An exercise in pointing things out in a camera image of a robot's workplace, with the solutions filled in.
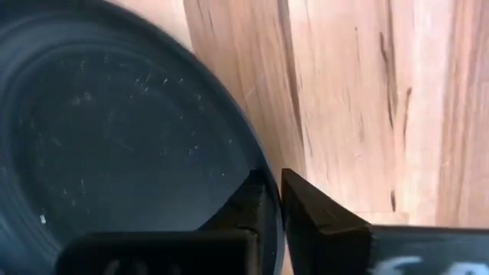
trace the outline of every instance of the light wood grain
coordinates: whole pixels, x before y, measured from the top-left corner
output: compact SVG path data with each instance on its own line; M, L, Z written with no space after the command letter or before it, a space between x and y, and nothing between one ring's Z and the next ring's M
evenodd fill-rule
M356 212L365 221L374 225L406 225L410 217L404 212Z
M184 47L192 50L183 0L108 0L134 12L165 30Z
M457 2L437 223L489 226L489 3Z
M386 2L289 0L308 179L350 210L393 211Z
M244 109L278 178L284 167L305 169L277 3L188 0L185 8L195 54Z

